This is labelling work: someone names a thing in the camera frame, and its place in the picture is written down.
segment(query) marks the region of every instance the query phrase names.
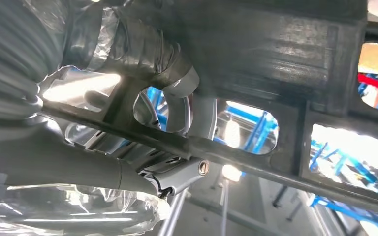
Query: metal rod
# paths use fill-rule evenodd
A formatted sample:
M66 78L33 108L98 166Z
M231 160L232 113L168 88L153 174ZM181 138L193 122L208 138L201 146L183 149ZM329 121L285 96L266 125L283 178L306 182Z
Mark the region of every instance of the metal rod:
M293 218L298 213L298 211L301 209L301 207L302 207L302 202L298 202L298 205L295 206L295 208L293 209L292 213L286 218L286 220L292 221Z
M185 201L188 189L186 188L181 193L177 194L171 204L171 215L164 221L160 228L158 236L172 236L173 231L176 227L177 220L179 219L180 212L182 211L182 206Z
M276 208L280 207L280 200L282 199L283 195L286 193L287 186L283 185L281 189L279 190L278 194L276 195L276 198L272 201L272 205Z
M216 187L218 186L218 183L220 182L221 175L222 175L222 173L221 173L221 171L219 171L218 174L217 174L217 177L214 180L214 183L211 185L211 189L216 189Z
M213 203L206 199L197 198L193 195L190 198L188 198L187 201L207 211L210 211L217 215L222 215L222 206L218 205L217 203ZM234 223L240 224L248 229L256 231L259 235L287 235L283 232L280 232L278 229L273 229L267 224L261 223L234 210L228 209L227 219Z
M221 236L226 236L229 180L226 179L224 181L223 189L224 189L224 203L222 204Z

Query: clear plastic sheet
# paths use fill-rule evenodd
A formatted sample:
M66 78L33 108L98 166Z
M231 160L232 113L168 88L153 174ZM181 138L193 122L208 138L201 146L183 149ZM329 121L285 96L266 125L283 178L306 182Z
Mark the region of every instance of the clear plastic sheet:
M36 15L49 32L64 33L66 29L67 7L61 0L22 0Z
M118 20L119 17L112 8L103 8L102 24L100 27L98 43L91 62L89 63L88 70L98 70L105 63L109 52L111 51L111 46L114 43Z
M0 184L0 236L140 235L170 214L142 192L72 184Z

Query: bolt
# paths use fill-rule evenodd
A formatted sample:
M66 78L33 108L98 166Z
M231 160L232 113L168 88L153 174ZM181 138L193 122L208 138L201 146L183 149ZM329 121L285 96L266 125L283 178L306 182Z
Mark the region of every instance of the bolt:
M208 171L209 171L209 162L207 160L201 161L201 163L199 163L199 174L204 176L208 173Z

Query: ceiling light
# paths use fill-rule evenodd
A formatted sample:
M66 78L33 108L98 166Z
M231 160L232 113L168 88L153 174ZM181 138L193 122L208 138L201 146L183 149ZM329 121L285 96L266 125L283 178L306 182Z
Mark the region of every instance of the ceiling light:
M222 175L233 182L238 182L240 181L242 172L239 171L237 168L231 166L231 165L225 165L222 168Z

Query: blue rack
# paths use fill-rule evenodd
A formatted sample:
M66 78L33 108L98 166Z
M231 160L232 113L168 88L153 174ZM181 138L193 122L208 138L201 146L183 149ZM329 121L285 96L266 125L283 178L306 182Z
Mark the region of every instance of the blue rack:
M337 201L331 201L322 196L314 195L314 199L312 200L310 207L314 207L316 204L323 205L331 210L340 212L344 215L348 215L358 221L370 222L378 227L378 214L375 214L373 212Z

